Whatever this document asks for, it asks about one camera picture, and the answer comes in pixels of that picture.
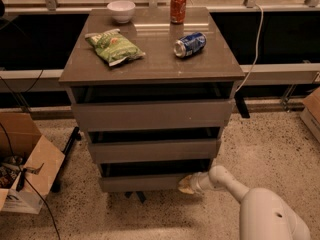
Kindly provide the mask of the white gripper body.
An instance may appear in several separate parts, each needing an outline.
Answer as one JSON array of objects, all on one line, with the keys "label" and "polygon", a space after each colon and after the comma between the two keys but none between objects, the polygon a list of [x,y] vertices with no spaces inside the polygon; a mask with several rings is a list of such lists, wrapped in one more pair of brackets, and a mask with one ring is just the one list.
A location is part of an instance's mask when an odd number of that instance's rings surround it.
[{"label": "white gripper body", "polygon": [[203,193],[213,189],[210,174],[208,172],[198,172],[192,175],[190,186],[195,193]]}]

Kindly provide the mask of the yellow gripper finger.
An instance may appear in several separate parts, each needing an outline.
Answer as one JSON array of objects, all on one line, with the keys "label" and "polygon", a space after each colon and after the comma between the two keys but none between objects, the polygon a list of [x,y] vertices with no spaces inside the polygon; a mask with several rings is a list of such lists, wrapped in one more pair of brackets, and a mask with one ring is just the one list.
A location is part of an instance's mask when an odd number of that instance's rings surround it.
[{"label": "yellow gripper finger", "polygon": [[191,175],[188,175],[181,179],[178,183],[178,190],[184,194],[193,195],[195,191],[191,187]]}]

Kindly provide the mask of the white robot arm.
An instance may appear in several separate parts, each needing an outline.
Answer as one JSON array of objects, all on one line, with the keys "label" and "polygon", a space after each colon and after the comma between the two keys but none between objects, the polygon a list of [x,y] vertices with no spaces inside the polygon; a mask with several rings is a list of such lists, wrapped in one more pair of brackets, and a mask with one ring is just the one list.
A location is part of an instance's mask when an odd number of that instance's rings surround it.
[{"label": "white robot arm", "polygon": [[240,204],[240,240],[311,240],[303,219],[276,193],[266,188],[249,188],[224,166],[197,172],[180,180],[182,193],[226,190]]}]

